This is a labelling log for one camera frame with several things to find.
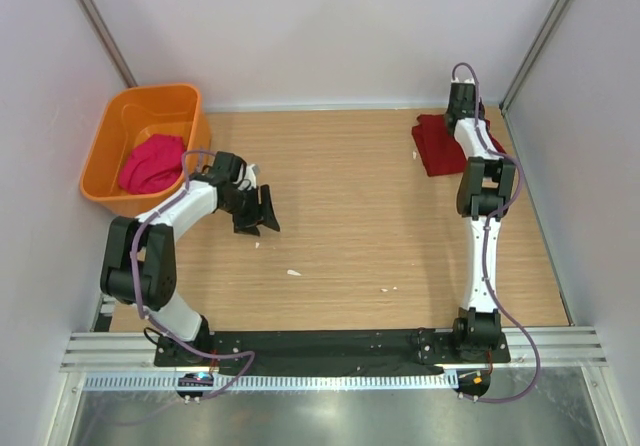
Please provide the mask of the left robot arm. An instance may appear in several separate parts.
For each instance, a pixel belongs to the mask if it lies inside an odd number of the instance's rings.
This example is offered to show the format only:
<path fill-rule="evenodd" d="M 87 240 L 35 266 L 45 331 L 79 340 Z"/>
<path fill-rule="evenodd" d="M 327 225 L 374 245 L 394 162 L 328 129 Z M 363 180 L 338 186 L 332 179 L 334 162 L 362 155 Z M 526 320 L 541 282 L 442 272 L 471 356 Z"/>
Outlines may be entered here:
<path fill-rule="evenodd" d="M 100 278 L 103 294 L 136 308 L 140 319 L 177 345 L 189 365 L 218 360 L 206 318 L 178 292 L 176 244 L 201 219 L 218 211 L 231 216 L 236 234 L 258 237 L 262 227 L 279 232 L 270 186 L 258 181 L 259 167 L 230 153 L 192 150 L 213 158 L 189 173 L 159 205 L 110 224 Z"/>

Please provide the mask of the orange plastic bin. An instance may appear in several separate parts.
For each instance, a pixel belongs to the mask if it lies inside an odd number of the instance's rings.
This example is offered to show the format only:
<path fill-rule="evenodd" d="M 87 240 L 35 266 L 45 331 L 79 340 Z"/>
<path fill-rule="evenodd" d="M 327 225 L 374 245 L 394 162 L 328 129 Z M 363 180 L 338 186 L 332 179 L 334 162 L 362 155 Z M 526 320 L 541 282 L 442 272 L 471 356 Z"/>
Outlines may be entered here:
<path fill-rule="evenodd" d="M 153 194 L 130 194 L 118 178 L 133 149 L 155 134 L 177 136 L 188 150 L 207 150 L 211 130 L 201 94 L 190 84 L 134 87 L 108 103 L 80 179 L 84 197 L 115 215 L 134 217 L 174 194 L 184 177 Z"/>

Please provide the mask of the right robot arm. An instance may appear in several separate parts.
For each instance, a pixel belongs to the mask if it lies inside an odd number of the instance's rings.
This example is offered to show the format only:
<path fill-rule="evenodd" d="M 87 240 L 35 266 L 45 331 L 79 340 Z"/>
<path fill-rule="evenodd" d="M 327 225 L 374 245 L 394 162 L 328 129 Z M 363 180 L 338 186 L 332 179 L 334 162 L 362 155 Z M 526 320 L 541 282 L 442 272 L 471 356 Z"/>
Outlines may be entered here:
<path fill-rule="evenodd" d="M 463 153 L 456 210 L 468 232 L 467 286 L 450 347 L 459 360 L 480 362 L 502 348 L 495 285 L 497 243 L 516 168 L 490 135 L 472 79 L 451 80 L 445 126 Z"/>

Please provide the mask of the dark red t-shirt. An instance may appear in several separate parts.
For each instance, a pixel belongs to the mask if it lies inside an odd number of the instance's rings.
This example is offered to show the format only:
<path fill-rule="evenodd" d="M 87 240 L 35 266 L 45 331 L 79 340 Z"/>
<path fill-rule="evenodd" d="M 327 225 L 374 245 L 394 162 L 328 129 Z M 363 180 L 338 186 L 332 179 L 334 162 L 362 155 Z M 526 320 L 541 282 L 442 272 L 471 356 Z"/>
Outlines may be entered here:
<path fill-rule="evenodd" d="M 449 134 L 444 116 L 421 114 L 416 120 L 411 135 L 427 175 L 462 174 L 467 159 L 460 144 Z"/>

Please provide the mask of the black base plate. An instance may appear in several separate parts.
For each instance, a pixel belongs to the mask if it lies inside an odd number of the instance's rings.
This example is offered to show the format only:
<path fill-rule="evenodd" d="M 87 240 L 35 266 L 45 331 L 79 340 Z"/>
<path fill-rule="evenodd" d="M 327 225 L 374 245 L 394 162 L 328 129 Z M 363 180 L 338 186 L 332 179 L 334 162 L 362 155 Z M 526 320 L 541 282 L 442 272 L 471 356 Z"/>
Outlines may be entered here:
<path fill-rule="evenodd" d="M 209 352 L 252 351 L 247 374 L 272 377 L 396 377 L 436 375 L 444 364 L 505 364 L 504 337 L 493 349 L 462 350 L 447 329 L 348 331 L 218 331 Z"/>

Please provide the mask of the aluminium rail frame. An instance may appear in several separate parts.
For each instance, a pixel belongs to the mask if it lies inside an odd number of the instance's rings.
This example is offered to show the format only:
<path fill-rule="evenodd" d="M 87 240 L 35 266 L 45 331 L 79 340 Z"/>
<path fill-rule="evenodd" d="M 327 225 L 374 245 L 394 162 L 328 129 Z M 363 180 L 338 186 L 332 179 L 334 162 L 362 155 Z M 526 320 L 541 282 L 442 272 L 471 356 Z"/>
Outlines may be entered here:
<path fill-rule="evenodd" d="M 373 376 L 431 374 L 437 368 L 493 363 L 532 367 L 601 365 L 605 353 L 591 327 L 534 327 L 527 333 L 506 328 L 494 347 L 460 351 L 447 329 L 351 331 L 218 331 L 211 351 L 230 356 L 252 351 L 251 374 L 342 377 L 363 368 Z M 141 333 L 91 332 L 71 336 L 63 355 L 64 372 L 188 370 L 211 363 L 165 338 Z"/>

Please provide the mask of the pink t-shirt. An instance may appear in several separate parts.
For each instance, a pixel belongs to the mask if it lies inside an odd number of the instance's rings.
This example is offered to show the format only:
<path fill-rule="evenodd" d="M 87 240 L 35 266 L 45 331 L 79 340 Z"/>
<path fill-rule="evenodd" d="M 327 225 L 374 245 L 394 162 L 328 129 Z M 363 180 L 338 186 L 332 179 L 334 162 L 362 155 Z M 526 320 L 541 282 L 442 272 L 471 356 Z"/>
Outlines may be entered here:
<path fill-rule="evenodd" d="M 162 192 L 182 174 L 181 159 L 186 151 L 179 136 L 154 134 L 135 147 L 122 167 L 119 187 L 129 194 Z"/>

